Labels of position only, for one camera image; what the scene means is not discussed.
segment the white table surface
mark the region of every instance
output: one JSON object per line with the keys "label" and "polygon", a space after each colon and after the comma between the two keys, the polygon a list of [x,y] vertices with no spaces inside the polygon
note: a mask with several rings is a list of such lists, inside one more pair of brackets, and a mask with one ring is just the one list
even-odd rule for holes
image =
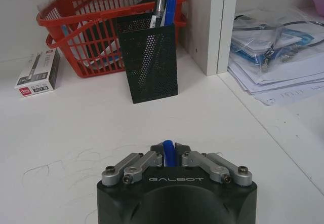
{"label": "white table surface", "polygon": [[65,59],[55,91],[20,98],[22,62],[0,63],[1,223],[97,223],[105,166],[164,139],[248,166],[257,223],[324,223],[319,190],[220,77],[206,77],[182,49],[180,94],[136,105],[124,72],[80,79]]}

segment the pen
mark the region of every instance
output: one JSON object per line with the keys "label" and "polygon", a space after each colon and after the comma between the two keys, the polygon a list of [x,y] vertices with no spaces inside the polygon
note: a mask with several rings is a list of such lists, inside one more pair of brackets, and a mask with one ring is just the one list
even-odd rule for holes
{"label": "pen", "polygon": [[42,54],[42,53],[37,54],[37,56],[36,56],[36,58],[35,58],[35,62],[34,62],[34,64],[32,65],[31,70],[30,70],[30,73],[29,73],[29,75],[28,75],[27,81],[30,81],[30,80],[31,80],[31,77],[33,76],[33,74],[34,74],[34,72],[35,72],[35,69],[36,69],[36,67],[37,67],[37,64],[38,64],[39,58],[41,57],[41,54]]}
{"label": "pen", "polygon": [[172,25],[174,23],[174,16],[176,13],[177,0],[168,0],[166,6],[166,20],[165,26]]}
{"label": "pen", "polygon": [[157,0],[156,1],[156,10],[155,10],[155,15],[156,15],[155,26],[156,27],[160,27],[164,9],[165,9],[165,5],[166,5],[166,0]]}

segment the plastic bag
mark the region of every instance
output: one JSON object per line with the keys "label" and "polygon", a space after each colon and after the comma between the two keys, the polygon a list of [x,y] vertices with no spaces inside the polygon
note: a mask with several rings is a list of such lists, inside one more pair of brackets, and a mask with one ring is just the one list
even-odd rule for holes
{"label": "plastic bag", "polygon": [[297,9],[237,14],[231,53],[234,62],[261,76],[275,66],[324,53],[324,20]]}

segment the paper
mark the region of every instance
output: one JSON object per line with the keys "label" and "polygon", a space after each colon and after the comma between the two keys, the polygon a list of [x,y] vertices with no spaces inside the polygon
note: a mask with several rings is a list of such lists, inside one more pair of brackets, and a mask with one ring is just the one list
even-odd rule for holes
{"label": "paper", "polygon": [[324,82],[294,86],[254,95],[265,105],[286,105],[324,92]]}
{"label": "paper", "polygon": [[261,85],[292,80],[324,72],[324,53],[318,53],[310,58],[300,61],[276,64],[276,66],[272,67],[271,70],[266,73],[260,73],[259,66],[251,65],[249,61],[236,54],[231,53],[230,57],[238,66],[241,67],[241,69],[255,84]]}
{"label": "paper", "polygon": [[236,79],[244,85],[246,90],[249,91],[251,94],[256,94],[264,91],[269,91],[273,89],[279,89],[282,87],[292,86],[292,85],[299,85],[305,84],[309,82],[324,82],[324,72],[318,73],[312,76],[301,77],[297,79],[281,81],[272,84],[265,84],[265,85],[256,85],[247,75],[246,73],[234,62],[230,61],[229,70],[231,74],[236,77]]}

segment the pen box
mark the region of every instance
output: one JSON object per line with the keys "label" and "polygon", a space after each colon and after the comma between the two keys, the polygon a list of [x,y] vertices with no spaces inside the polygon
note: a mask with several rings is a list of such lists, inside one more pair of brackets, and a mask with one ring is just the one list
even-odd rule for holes
{"label": "pen box", "polygon": [[30,96],[55,89],[60,62],[57,49],[33,55],[22,70],[15,89],[22,96]]}
{"label": "pen box", "polygon": [[175,26],[149,28],[151,16],[117,19],[133,103],[178,95]]}

